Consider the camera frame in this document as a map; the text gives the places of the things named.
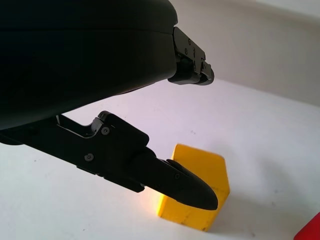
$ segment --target yellow foam block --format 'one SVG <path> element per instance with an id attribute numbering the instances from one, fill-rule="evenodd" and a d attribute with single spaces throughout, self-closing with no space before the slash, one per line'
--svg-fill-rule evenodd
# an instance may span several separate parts
<path id="1" fill-rule="evenodd" d="M 225 159 L 215 153 L 177 144 L 173 151 L 172 160 L 196 174 L 214 190 L 218 198 L 218 208 L 214 211 L 203 210 L 184 205 L 162 195 L 157 215 L 166 220 L 206 232 L 230 193 Z"/>

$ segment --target screw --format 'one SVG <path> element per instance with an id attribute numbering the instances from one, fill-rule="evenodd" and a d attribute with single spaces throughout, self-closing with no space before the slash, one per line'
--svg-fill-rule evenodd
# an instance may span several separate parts
<path id="1" fill-rule="evenodd" d="M 108 135 L 110 133 L 110 129 L 108 127 L 103 127 L 101 130 L 102 135 Z"/>
<path id="2" fill-rule="evenodd" d="M 84 160 L 87 162 L 91 162 L 94 159 L 94 155 L 92 153 L 89 153 L 88 155 L 84 156 Z"/>

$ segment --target white table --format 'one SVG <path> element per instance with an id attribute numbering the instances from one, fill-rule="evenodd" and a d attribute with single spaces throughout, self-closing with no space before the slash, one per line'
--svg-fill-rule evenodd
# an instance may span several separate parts
<path id="1" fill-rule="evenodd" d="M 162 81 L 67 114 L 102 110 L 150 136 L 159 158 L 176 143 L 221 154 L 231 194 L 209 233 L 156 216 L 141 194 L 27 146 L 0 144 L 2 240 L 292 240 L 320 210 L 320 108 L 216 79 Z"/>

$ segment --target red object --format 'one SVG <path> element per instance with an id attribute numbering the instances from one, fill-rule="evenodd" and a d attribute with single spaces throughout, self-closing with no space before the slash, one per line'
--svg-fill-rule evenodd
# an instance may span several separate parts
<path id="1" fill-rule="evenodd" d="M 295 235 L 294 240 L 320 240 L 320 212 Z"/>

